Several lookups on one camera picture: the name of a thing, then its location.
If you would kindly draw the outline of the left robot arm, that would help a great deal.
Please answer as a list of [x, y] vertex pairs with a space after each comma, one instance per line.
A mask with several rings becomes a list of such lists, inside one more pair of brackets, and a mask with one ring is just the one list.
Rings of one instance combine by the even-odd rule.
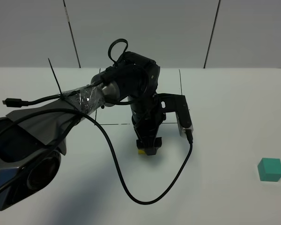
[[159, 73], [154, 60], [126, 52], [90, 84], [51, 96], [42, 107], [38, 100], [6, 99], [15, 110], [0, 118], [0, 211], [54, 179], [67, 152], [66, 136], [96, 109], [127, 98], [137, 123], [156, 97]]

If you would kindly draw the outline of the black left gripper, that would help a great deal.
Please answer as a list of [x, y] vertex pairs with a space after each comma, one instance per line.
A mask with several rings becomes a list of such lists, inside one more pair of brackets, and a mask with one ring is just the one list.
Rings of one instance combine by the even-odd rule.
[[166, 116], [161, 112], [161, 103], [156, 92], [131, 105], [132, 123], [137, 135], [138, 149], [145, 147], [148, 156], [155, 155], [162, 146], [162, 138], [157, 132]]

